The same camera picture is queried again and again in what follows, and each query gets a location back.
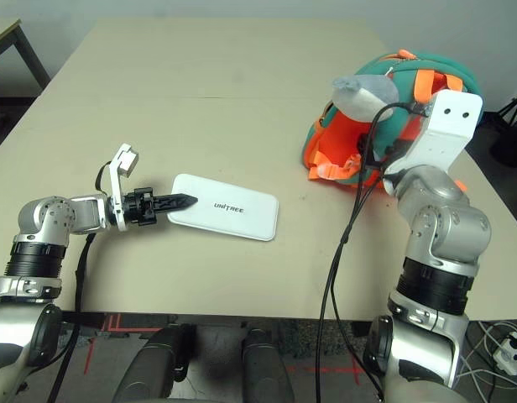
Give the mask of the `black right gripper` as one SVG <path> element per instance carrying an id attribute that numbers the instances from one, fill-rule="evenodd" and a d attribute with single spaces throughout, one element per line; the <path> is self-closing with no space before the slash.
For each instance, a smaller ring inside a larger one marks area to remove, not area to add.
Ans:
<path id="1" fill-rule="evenodd" d="M 357 149 L 359 154 L 368 153 L 368 133 L 361 133 L 357 141 Z M 391 145 L 385 149 L 383 162 L 394 162 L 403 157 L 408 150 L 408 140 L 397 138 Z"/>

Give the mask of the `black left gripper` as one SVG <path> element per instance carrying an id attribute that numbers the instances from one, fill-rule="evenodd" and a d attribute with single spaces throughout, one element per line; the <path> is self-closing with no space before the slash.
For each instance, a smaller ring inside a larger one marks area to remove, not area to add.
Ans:
<path id="1" fill-rule="evenodd" d="M 151 187 L 138 188 L 124 196 L 124 220 L 138 226 L 154 225 L 157 214 L 184 210 L 197 202 L 196 197 L 182 193 L 154 196 Z"/>

